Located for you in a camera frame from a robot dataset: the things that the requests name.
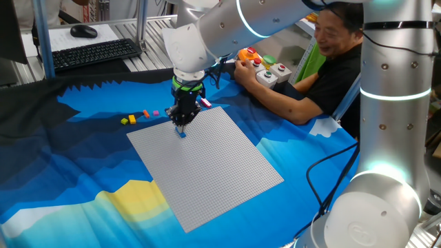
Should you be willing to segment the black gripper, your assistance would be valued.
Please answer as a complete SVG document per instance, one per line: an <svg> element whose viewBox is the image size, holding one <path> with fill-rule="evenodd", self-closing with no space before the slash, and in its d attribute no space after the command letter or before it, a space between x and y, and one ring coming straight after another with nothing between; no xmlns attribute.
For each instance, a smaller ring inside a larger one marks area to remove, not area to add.
<svg viewBox="0 0 441 248"><path fill-rule="evenodd" d="M202 110L200 104L197 102L197 97L201 94L204 95L204 90L172 90L174 105L166 108L165 113L176 126L176 130L179 134L185 132L186 126L191 123Z"/></svg>

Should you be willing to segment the person's left hand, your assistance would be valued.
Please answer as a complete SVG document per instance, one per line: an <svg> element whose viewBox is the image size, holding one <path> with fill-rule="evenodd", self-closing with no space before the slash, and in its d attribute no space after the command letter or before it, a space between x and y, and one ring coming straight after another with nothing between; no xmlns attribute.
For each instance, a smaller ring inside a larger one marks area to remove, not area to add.
<svg viewBox="0 0 441 248"><path fill-rule="evenodd" d="M235 81L245 88L257 84L256 74L252 62L248 59L235 62L234 78Z"/></svg>

